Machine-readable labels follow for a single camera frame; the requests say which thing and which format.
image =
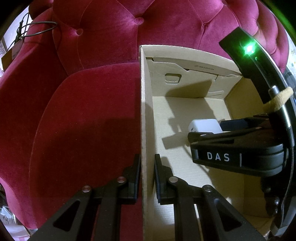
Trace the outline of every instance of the glowing green led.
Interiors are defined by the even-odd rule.
[[[244,46],[244,53],[251,55],[255,52],[255,43],[249,43],[246,46]]]

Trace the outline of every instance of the yellow strap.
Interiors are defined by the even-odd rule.
[[[283,91],[279,92],[271,101],[263,105],[264,112],[269,114],[278,111],[293,93],[294,92],[291,87],[287,87]]]

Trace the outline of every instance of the upholstery button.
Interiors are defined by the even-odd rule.
[[[135,23],[137,25],[141,25],[144,22],[144,19],[142,17],[135,18]]]
[[[83,29],[79,28],[76,30],[77,35],[81,35],[83,33]]]

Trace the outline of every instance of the pink upholstery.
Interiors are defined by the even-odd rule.
[[[34,0],[30,11],[59,26],[27,38],[0,79],[0,182],[29,228],[84,184],[120,175],[140,152],[139,45],[229,57],[218,42],[241,26],[282,71],[288,58],[284,28],[256,0]],[[142,237],[137,205],[123,208],[123,240],[131,230],[132,241]]]

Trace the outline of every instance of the open cardboard box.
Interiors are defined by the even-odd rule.
[[[190,185],[214,186],[266,235],[272,220],[265,211],[260,178],[193,163],[187,140],[193,119],[220,121],[262,113],[251,80],[242,77],[232,60],[184,47],[142,45],[140,62],[144,240],[174,239],[173,206],[160,206],[155,195],[156,153]]]

